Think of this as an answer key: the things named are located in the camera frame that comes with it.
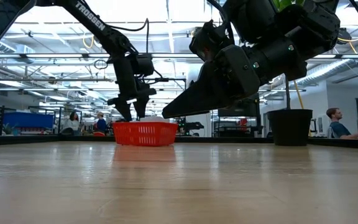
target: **table surface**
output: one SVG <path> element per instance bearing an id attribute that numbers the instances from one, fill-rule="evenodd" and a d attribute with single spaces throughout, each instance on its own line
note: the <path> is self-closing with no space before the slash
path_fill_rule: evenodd
<path id="1" fill-rule="evenodd" d="M 0 223 L 358 223 L 358 149 L 0 146 Z"/>

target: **black plant pot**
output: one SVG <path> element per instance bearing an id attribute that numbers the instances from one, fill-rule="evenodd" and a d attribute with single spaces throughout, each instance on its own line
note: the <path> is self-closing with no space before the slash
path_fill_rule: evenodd
<path id="1" fill-rule="evenodd" d="M 276 110 L 267 113 L 277 146 L 305 146 L 308 143 L 312 110 Z"/>

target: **person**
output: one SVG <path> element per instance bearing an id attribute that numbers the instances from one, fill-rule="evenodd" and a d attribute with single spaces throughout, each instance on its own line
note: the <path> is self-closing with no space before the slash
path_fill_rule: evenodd
<path id="1" fill-rule="evenodd" d="M 342 112 L 339 108 L 330 108 L 326 112 L 327 116 L 331 119 L 331 124 L 329 125 L 335 135 L 340 139 L 358 139 L 358 132 L 351 134 L 349 130 L 339 122 L 342 119 Z"/>
<path id="2" fill-rule="evenodd" d="M 96 123 L 96 127 L 95 127 L 101 133 L 105 133 L 107 128 L 107 124 L 106 121 L 103 119 L 103 116 L 104 115 L 102 112 L 99 112 L 97 114 L 98 122 Z"/>
<path id="3" fill-rule="evenodd" d="M 74 135 L 79 135 L 78 128 L 80 127 L 80 122 L 78 121 L 78 115 L 75 111 L 71 112 L 68 119 L 63 123 L 62 132 L 67 130 L 72 130 Z"/>

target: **green plant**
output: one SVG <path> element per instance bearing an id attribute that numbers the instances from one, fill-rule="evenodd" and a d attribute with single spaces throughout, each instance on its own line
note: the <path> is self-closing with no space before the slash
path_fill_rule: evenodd
<path id="1" fill-rule="evenodd" d="M 13 127 L 10 127 L 9 123 L 7 123 L 2 126 L 2 130 L 5 132 L 5 134 L 12 134 L 13 129 L 15 129 L 15 127 L 16 127 L 16 125 Z"/>
<path id="2" fill-rule="evenodd" d="M 285 9 L 287 6 L 294 3 L 302 6 L 305 0 L 273 0 L 273 2 L 276 5 L 277 10 L 280 12 L 283 9 Z"/>

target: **workstation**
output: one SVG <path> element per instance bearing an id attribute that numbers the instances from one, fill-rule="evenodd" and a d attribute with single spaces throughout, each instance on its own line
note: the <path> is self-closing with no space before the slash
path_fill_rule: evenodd
<path id="1" fill-rule="evenodd" d="M 358 222 L 358 1 L 2 17 L 0 222 Z"/>

